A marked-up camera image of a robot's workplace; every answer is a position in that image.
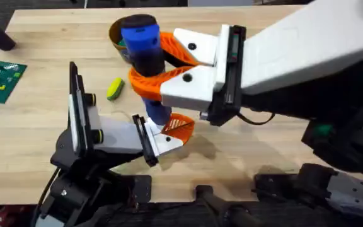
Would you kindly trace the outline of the grey and black left gripper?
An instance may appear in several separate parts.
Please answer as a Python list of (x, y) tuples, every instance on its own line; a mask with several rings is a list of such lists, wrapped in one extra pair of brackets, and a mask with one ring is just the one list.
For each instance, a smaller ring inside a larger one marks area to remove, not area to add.
[[(68, 95), (67, 128), (59, 135), (50, 162), (69, 173), (105, 172), (143, 157), (149, 166), (158, 156), (184, 146), (192, 136), (195, 121), (172, 113), (165, 125), (134, 115), (133, 122), (119, 122), (98, 113), (86, 95)], [(148, 131), (154, 134), (153, 144)]]

